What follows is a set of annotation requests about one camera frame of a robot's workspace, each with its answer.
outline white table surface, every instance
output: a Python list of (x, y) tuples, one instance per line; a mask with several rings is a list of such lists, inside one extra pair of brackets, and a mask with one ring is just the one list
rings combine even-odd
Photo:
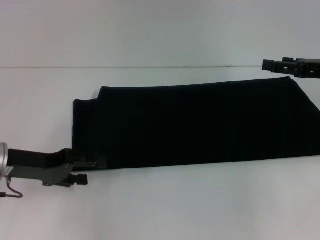
[[(71, 146), (72, 103), (101, 86), (168, 86), (283, 75), (246, 68), (0, 69), (0, 142)], [(297, 80), (320, 107), (320, 81)], [(88, 172), (88, 186), (13, 179), (0, 199), (4, 240), (317, 240), (320, 158)], [(7, 191), (4, 181), (0, 191)]]

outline black cloth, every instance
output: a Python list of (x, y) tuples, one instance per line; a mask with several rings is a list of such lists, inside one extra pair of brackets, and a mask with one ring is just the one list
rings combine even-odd
[(314, 156), (320, 111), (290, 77), (102, 87), (74, 101), (72, 148), (106, 169)]

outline wire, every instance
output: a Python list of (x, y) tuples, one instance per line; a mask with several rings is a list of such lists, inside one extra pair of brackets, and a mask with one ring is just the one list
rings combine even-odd
[(12, 194), (5, 194), (5, 196), (7, 198), (16, 198), (16, 199), (21, 199), (24, 197), (24, 195), (21, 193), (21, 192), (18, 192), (17, 190), (14, 190), (11, 186), (10, 186), (10, 183), (11, 183), (11, 177), (10, 176), (6, 176), (6, 186), (8, 187), (8, 189), (17, 194), (17, 195), (12, 195)]

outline folded black fabric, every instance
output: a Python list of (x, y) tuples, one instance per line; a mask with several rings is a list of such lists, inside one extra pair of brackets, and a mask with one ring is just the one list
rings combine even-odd
[(290, 77), (165, 87), (102, 87), (75, 100), (76, 151), (106, 169), (320, 155), (320, 111)]

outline robotic arm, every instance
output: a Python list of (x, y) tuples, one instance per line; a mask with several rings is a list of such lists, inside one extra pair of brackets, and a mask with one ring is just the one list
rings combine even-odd
[(277, 74), (294, 75), (301, 79), (320, 79), (320, 59), (284, 57), (282, 61), (263, 60), (262, 70)]
[[(71, 187), (74, 184), (88, 185), (86, 174), (72, 174), (74, 168), (95, 168), (98, 158), (94, 154), (77, 154), (71, 149), (63, 149), (56, 153), (39, 153), (8, 149), (6, 143), (0, 143), (0, 180), (7, 179), (11, 189), (11, 178), (34, 179), (42, 181), (43, 186)], [(0, 197), (21, 198), (23, 195), (0, 193)]]

